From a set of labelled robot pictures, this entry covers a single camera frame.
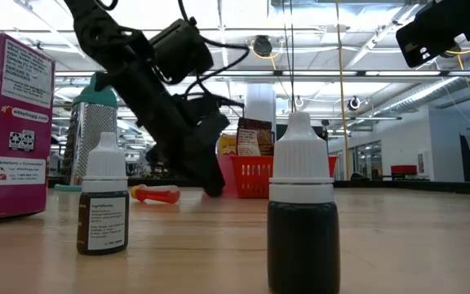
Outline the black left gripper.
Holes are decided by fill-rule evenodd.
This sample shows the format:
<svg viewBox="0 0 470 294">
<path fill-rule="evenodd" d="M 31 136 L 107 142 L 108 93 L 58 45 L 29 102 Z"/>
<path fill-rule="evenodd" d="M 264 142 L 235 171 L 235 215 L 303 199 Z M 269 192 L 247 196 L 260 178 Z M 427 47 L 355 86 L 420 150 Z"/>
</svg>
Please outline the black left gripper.
<svg viewBox="0 0 470 294">
<path fill-rule="evenodd" d="M 94 59 L 105 68 L 95 87 L 113 87 L 155 141 L 148 160 L 219 197 L 225 187 L 215 145 L 229 120 L 219 111 L 222 97 L 213 94 L 177 99 L 162 85 L 153 69 L 123 50 L 99 51 Z"/>
</svg>

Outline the red plastic basket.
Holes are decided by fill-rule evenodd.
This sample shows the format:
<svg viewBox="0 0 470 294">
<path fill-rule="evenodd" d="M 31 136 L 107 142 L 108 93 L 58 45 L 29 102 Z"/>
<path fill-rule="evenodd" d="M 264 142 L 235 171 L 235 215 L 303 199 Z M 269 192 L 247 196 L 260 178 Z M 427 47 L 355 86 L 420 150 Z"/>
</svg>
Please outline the red plastic basket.
<svg viewBox="0 0 470 294">
<path fill-rule="evenodd" d="M 318 204 L 335 200 L 325 155 L 232 158 L 240 198 L 277 203 Z"/>
</svg>

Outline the red background stool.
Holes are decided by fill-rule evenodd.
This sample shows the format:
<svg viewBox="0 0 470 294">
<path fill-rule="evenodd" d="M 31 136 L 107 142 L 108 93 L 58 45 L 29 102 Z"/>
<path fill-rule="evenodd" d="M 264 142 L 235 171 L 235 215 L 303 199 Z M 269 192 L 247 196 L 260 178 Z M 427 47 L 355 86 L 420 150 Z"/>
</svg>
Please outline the red background stool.
<svg viewBox="0 0 470 294">
<path fill-rule="evenodd" d="M 391 176 L 414 176 L 418 174 L 416 165 L 392 165 Z"/>
</svg>

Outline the red dropper bottle white cap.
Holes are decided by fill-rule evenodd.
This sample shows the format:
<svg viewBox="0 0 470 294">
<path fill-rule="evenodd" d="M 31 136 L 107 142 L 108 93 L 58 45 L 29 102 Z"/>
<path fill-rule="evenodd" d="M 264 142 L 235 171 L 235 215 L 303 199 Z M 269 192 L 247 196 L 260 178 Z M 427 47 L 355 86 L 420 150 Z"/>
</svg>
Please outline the red dropper bottle white cap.
<svg viewBox="0 0 470 294">
<path fill-rule="evenodd" d="M 273 294 L 339 294 L 339 214 L 327 144 L 304 112 L 290 114 L 274 145 L 267 213 Z"/>
</svg>

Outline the black aluminium table frame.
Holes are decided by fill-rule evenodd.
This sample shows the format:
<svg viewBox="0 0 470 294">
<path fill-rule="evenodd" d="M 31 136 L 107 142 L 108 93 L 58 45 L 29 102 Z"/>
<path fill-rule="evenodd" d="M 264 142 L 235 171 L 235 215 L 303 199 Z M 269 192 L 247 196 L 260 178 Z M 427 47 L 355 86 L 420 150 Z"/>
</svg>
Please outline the black aluminium table frame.
<svg viewBox="0 0 470 294">
<path fill-rule="evenodd" d="M 200 188 L 200 185 L 182 179 L 149 179 L 130 177 L 128 185 L 177 185 L 179 187 Z M 395 181 L 345 181 L 337 180 L 334 187 L 338 189 L 413 189 L 453 194 L 470 194 L 470 182 L 436 182 L 421 180 L 395 180 Z"/>
</svg>

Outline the orange liquid small bottle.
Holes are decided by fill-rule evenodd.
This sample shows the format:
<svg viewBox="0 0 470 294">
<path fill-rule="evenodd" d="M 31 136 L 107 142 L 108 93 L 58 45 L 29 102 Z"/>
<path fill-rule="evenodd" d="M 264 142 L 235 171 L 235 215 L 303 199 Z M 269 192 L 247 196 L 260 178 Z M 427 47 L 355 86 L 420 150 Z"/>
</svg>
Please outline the orange liquid small bottle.
<svg viewBox="0 0 470 294">
<path fill-rule="evenodd" d="M 130 190 L 133 199 L 140 202 L 145 200 L 175 204 L 180 200 L 180 189 L 176 185 L 147 186 L 136 185 Z"/>
</svg>

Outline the pink plastic tray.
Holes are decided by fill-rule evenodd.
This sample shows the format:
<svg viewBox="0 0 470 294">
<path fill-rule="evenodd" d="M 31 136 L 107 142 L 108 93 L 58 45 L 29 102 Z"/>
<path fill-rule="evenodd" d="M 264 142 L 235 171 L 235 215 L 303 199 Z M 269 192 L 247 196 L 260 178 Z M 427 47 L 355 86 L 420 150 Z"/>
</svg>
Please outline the pink plastic tray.
<svg viewBox="0 0 470 294">
<path fill-rule="evenodd" d="M 223 188 L 223 197 L 236 198 L 237 185 L 233 171 L 232 157 L 229 155 L 220 155 L 218 157 L 218 163 L 225 181 L 225 186 Z"/>
</svg>

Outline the dark dropper bottle white label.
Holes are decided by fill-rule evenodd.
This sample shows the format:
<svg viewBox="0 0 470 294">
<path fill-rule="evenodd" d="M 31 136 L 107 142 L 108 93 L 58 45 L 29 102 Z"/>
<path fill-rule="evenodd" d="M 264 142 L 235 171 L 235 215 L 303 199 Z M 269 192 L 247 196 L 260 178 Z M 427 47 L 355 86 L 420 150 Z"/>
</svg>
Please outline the dark dropper bottle white label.
<svg viewBox="0 0 470 294">
<path fill-rule="evenodd" d="M 88 154 L 78 204 L 76 247 L 88 256 L 120 252 L 128 245 L 130 195 L 126 158 L 117 135 L 100 134 Z"/>
</svg>

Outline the yellow Corn Pops cereal box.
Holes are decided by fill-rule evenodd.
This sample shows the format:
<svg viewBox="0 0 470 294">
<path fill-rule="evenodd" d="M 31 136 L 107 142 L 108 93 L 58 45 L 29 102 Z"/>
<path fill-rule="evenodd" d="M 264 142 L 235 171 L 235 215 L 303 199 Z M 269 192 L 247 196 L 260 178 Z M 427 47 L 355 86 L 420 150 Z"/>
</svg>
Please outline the yellow Corn Pops cereal box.
<svg viewBox="0 0 470 294">
<path fill-rule="evenodd" d="M 218 155 L 236 155 L 237 154 L 237 136 L 222 134 L 217 142 Z"/>
</svg>

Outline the brown spice packet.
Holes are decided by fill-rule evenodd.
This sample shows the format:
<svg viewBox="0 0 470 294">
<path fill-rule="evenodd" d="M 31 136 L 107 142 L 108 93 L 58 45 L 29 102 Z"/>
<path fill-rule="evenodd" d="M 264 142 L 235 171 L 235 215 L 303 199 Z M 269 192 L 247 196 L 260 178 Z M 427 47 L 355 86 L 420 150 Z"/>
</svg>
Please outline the brown spice packet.
<svg viewBox="0 0 470 294">
<path fill-rule="evenodd" d="M 272 123 L 251 118 L 239 118 L 237 124 L 238 156 L 273 156 Z"/>
</svg>

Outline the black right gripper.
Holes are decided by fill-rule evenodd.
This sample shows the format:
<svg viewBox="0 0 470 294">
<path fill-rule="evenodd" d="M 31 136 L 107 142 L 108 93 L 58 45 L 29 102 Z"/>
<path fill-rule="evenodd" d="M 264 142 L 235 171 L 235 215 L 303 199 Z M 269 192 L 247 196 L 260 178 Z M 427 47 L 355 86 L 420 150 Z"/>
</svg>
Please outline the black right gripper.
<svg viewBox="0 0 470 294">
<path fill-rule="evenodd" d="M 415 68 L 454 47 L 461 34 L 470 42 L 470 0 L 429 0 L 396 39 L 407 65 Z"/>
</svg>

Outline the teal handled metal box grater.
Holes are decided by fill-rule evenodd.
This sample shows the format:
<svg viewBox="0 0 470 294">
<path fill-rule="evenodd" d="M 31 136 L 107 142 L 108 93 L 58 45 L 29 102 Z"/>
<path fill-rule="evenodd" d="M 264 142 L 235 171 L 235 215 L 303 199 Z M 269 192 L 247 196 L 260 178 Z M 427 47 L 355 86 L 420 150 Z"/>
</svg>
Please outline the teal handled metal box grater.
<svg viewBox="0 0 470 294">
<path fill-rule="evenodd" d="M 111 87 L 95 89 L 95 74 L 73 100 L 67 142 L 64 149 L 60 191 L 80 191 L 87 172 L 89 152 L 100 142 L 102 132 L 117 133 L 117 97 Z"/>
</svg>

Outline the magenta Raisin Bran cereal box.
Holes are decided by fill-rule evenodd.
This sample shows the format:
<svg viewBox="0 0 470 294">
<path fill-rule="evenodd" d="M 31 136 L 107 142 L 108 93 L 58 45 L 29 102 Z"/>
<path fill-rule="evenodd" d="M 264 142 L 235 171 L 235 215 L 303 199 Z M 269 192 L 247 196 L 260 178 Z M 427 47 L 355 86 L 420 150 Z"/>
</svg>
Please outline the magenta Raisin Bran cereal box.
<svg viewBox="0 0 470 294">
<path fill-rule="evenodd" d="M 0 219 L 45 210 L 54 61 L 0 33 Z"/>
</svg>

